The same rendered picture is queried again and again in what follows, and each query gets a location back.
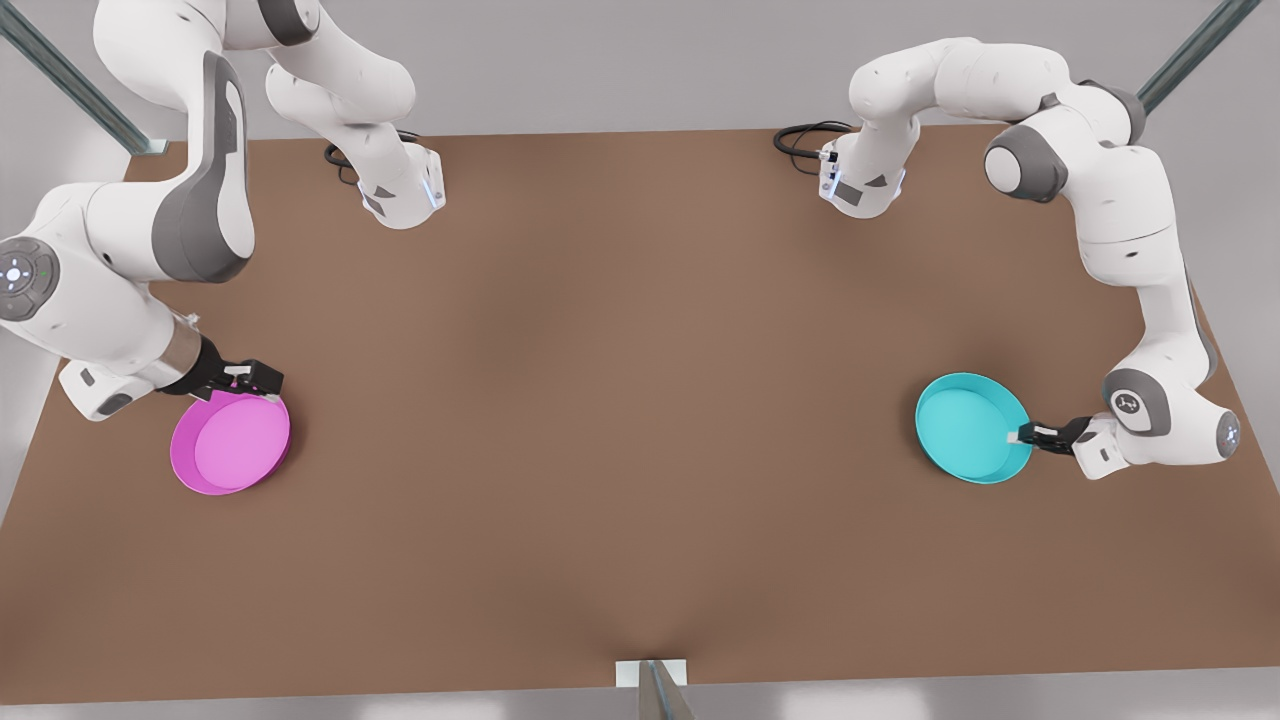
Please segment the blue plate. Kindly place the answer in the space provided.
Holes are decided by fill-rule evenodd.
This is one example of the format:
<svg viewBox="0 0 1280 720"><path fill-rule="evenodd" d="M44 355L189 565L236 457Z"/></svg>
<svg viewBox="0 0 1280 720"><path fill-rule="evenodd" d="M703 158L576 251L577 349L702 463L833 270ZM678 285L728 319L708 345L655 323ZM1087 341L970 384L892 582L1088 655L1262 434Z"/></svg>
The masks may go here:
<svg viewBox="0 0 1280 720"><path fill-rule="evenodd" d="M986 375L957 372L933 379L916 401L914 427L925 456L942 471L978 486L1019 474L1032 446L1018 439L1030 418L1021 401Z"/></svg>

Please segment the pink plate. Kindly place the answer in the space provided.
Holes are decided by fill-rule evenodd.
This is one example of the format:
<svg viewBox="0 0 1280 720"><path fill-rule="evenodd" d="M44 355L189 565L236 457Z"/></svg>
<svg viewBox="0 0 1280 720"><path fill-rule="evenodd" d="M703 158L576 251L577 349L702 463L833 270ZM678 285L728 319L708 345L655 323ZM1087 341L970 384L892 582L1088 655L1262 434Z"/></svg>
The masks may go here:
<svg viewBox="0 0 1280 720"><path fill-rule="evenodd" d="M291 415L283 400L218 391L182 414L169 457L184 487L224 496L270 477L289 447Z"/></svg>

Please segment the silver frame post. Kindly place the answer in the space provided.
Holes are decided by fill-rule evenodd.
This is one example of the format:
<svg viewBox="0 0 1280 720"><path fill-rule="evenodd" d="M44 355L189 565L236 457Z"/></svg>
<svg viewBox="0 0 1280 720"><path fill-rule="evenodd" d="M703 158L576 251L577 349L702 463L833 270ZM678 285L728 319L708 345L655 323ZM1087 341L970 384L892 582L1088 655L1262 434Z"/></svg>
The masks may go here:
<svg viewBox="0 0 1280 720"><path fill-rule="evenodd" d="M637 720L696 720L684 697L686 659L623 660L614 664L614 685L637 691Z"/></svg>
<svg viewBox="0 0 1280 720"><path fill-rule="evenodd" d="M1155 110L1204 61L1263 0L1220 0L1137 94L1146 114Z"/></svg>
<svg viewBox="0 0 1280 720"><path fill-rule="evenodd" d="M52 82L132 156L159 156L168 141L148 137L12 3L0 0L0 37Z"/></svg>

